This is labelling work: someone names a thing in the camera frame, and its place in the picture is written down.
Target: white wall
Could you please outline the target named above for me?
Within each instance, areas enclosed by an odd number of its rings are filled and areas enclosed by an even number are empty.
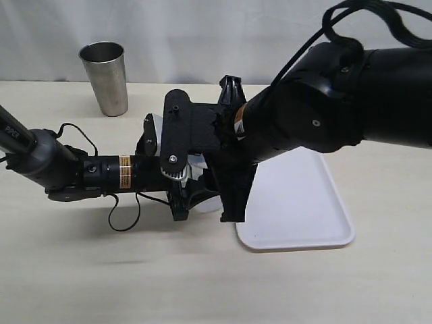
[[[338,0],[0,0],[0,80],[85,81],[78,50],[126,48],[131,82],[216,83],[224,74],[268,83]],[[432,1],[401,1],[432,11]],[[432,24],[403,15],[417,34]],[[340,32],[368,48],[398,46],[371,13]]]

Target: white tabletop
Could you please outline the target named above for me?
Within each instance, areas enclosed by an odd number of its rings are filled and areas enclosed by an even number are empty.
[[[82,127],[103,155],[133,154],[172,88],[215,102],[218,86],[129,84],[130,110],[103,117],[86,83],[0,82],[29,128]],[[261,87],[245,86],[248,98]],[[90,151],[73,129],[63,143]],[[362,143],[326,156],[356,226],[340,250],[253,254],[218,214],[174,223],[143,201],[137,228],[112,232],[112,198],[61,203],[0,171],[1,323],[430,323],[432,151]],[[121,196],[131,220],[133,195]]]

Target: white tray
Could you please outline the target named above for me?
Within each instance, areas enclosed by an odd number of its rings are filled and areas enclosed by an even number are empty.
[[[236,224],[253,250],[338,248],[353,241],[352,222],[319,153],[297,148],[261,163]]]

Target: screw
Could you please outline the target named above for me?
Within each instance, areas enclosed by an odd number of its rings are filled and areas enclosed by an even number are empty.
[[[177,163],[177,157],[175,155],[172,155],[169,157],[169,162],[171,164],[176,164]]]
[[[90,172],[90,173],[94,173],[94,172],[96,172],[96,170],[97,170],[97,167],[96,167],[96,165],[89,165],[88,166],[88,172]]]

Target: stainless steel cup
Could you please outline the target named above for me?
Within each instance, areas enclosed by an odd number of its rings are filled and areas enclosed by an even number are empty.
[[[104,115],[128,111],[124,48],[113,42],[97,42],[80,50],[80,58]]]

